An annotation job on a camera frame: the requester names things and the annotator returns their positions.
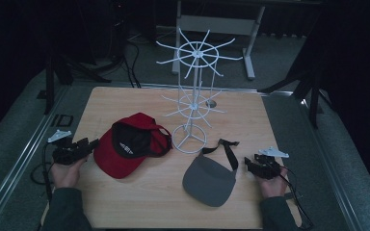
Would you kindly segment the aluminium frame rail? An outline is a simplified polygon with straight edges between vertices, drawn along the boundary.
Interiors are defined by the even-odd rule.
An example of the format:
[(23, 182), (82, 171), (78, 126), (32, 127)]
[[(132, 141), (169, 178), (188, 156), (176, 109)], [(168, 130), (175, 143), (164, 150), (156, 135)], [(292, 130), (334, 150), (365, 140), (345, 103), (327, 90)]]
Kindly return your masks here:
[(304, 120), (317, 143), (324, 172), (350, 231), (362, 231), (361, 198), (358, 183), (369, 183), (369, 173), (360, 159), (347, 130), (334, 111), (322, 102), (326, 109), (319, 111), (319, 103), (312, 97), (300, 99)]
[(1, 121), (0, 215), (67, 91), (68, 87), (59, 87), (55, 91), (54, 105), (47, 109), (46, 101), (37, 98), (38, 89), (26, 88)]

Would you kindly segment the grey sun visor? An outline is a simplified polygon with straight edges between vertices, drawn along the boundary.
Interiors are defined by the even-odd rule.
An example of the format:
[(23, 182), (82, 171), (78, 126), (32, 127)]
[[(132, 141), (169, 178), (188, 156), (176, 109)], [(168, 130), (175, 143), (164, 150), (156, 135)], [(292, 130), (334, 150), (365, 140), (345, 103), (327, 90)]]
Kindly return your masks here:
[[(231, 147), (238, 144), (238, 141), (219, 139), (216, 147), (202, 148), (184, 173), (182, 186), (185, 192), (207, 206), (223, 206), (236, 183), (239, 162)], [(206, 157), (206, 154), (216, 151), (220, 145), (225, 149), (231, 170)]]

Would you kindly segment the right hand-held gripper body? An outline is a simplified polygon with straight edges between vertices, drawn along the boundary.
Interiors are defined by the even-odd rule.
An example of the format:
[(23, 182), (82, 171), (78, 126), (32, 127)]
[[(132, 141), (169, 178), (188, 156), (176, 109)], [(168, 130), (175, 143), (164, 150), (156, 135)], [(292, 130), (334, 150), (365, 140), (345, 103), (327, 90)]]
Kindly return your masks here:
[(259, 149), (257, 154), (264, 156), (264, 163), (259, 164), (254, 161), (257, 164), (256, 176), (264, 179), (273, 179), (280, 175), (280, 164), (276, 161), (276, 158), (289, 158), (288, 153), (282, 152), (272, 146)]

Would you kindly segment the white wire hat rack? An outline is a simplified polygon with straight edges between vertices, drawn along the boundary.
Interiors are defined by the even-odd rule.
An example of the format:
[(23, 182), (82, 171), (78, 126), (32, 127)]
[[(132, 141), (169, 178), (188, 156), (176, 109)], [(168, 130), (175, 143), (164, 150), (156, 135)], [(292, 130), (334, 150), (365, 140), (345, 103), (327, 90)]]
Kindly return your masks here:
[(180, 152), (194, 154), (201, 151), (207, 144), (207, 134), (204, 123), (211, 128), (208, 121), (210, 113), (225, 114), (225, 111), (206, 106), (207, 100), (214, 100), (221, 91), (214, 90), (215, 79), (223, 77), (217, 70), (219, 60), (239, 61), (241, 58), (222, 56), (220, 49), (230, 45), (230, 41), (219, 45), (207, 42), (210, 31), (205, 33), (202, 40), (189, 40), (183, 32), (180, 32), (184, 39), (178, 48), (161, 42), (158, 45), (172, 49), (173, 58), (159, 62), (159, 64), (178, 64), (177, 72), (177, 96), (163, 98), (176, 104), (175, 109), (167, 116), (181, 116), (182, 122), (172, 131), (172, 144)]

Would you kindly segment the person's left hand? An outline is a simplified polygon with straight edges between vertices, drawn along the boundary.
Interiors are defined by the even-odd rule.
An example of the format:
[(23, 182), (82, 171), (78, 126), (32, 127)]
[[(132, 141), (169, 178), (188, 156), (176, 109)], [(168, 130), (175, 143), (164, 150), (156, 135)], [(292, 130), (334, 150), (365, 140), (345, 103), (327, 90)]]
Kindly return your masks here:
[(87, 159), (81, 159), (69, 166), (54, 164), (51, 174), (55, 188), (74, 188), (80, 178), (80, 168), (86, 162)]

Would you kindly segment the black tripod stand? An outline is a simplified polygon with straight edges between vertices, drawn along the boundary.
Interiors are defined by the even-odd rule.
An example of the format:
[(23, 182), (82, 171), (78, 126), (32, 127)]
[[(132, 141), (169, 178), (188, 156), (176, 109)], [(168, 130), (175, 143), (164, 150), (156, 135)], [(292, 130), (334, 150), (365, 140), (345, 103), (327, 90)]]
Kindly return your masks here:
[(110, 80), (107, 80), (103, 77), (97, 75), (94, 71), (89, 70), (87, 67), (84, 67), (82, 64), (74, 61), (72, 58), (66, 55), (59, 54), (49, 54), (45, 62), (46, 67), (46, 77), (45, 77), (45, 114), (48, 115), (49, 112), (54, 107), (55, 102), (55, 93), (54, 93), (54, 75), (57, 75), (59, 81), (64, 85), (70, 85), (73, 82), (73, 77), (71, 76), (70, 67), (74, 67), (78, 71), (82, 72), (84, 75), (100, 83), (110, 83)]
[(317, 112), (318, 112), (318, 101), (319, 98), (324, 99), (327, 104), (331, 107), (331, 103), (327, 97), (321, 92), (321, 79), (322, 79), (322, 66), (316, 64), (313, 67), (289, 71), (286, 78), (267, 87), (264, 89), (258, 90), (258, 92), (271, 94), (276, 90), (281, 89), (295, 81), (298, 81), (299, 84), (293, 90), (293, 96), (297, 100), (303, 101), (305, 97), (310, 94), (310, 103), (308, 110), (308, 119), (311, 125), (317, 129)]

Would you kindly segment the desk with white legs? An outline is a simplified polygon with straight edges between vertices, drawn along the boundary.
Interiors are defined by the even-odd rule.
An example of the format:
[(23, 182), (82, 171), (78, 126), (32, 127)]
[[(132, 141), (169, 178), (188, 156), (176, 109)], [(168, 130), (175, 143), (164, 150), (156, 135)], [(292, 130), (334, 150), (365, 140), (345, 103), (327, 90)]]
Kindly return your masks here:
[(243, 61), (247, 72), (247, 78), (253, 80), (255, 73), (251, 60), (251, 51), (258, 29), (261, 24), (265, 7), (258, 8), (255, 19), (225, 18), (203, 15), (188, 15), (182, 12), (182, 0), (176, 0), (176, 29), (175, 29), (175, 47), (178, 48), (181, 42), (180, 32), (206, 32), (210, 31), (217, 34), (249, 36), (250, 41), (246, 48), (242, 50)]

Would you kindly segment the red baseball cap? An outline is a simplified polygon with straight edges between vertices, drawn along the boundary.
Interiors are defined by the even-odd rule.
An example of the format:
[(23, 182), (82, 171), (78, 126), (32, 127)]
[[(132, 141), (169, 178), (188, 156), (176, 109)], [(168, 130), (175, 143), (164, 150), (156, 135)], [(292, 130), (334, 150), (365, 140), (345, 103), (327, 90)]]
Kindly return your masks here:
[(159, 158), (172, 149), (169, 130), (146, 114), (136, 113), (115, 122), (99, 139), (93, 152), (97, 165), (108, 175), (122, 179), (146, 158)]

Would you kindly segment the black rectangular floor bracket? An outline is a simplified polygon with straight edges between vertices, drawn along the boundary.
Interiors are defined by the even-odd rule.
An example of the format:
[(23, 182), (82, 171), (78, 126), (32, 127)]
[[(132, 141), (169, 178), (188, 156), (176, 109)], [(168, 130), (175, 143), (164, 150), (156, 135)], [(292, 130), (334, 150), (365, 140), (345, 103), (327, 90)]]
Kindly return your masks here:
[(69, 127), (74, 120), (73, 115), (55, 115), (50, 124), (51, 127)]

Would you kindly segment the person's right hand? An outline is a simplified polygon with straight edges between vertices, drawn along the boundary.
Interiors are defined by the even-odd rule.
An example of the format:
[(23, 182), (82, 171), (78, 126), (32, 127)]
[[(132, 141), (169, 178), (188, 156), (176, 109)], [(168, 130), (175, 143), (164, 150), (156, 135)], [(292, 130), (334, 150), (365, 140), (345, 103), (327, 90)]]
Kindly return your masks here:
[(287, 174), (287, 170), (283, 168), (280, 171), (280, 175), (273, 179), (263, 179), (260, 177), (256, 178), (256, 181), (261, 190), (262, 196), (264, 198), (279, 197), (284, 196), (287, 188), (287, 183), (284, 177)]

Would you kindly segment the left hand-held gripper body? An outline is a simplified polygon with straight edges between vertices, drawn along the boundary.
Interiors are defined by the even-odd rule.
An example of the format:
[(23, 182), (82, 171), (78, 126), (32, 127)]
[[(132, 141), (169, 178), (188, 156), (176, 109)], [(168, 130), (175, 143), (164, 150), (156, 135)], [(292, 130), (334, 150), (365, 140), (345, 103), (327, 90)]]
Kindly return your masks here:
[(86, 156), (86, 140), (73, 142), (70, 131), (57, 130), (47, 141), (56, 145), (52, 158), (57, 164), (69, 166)]

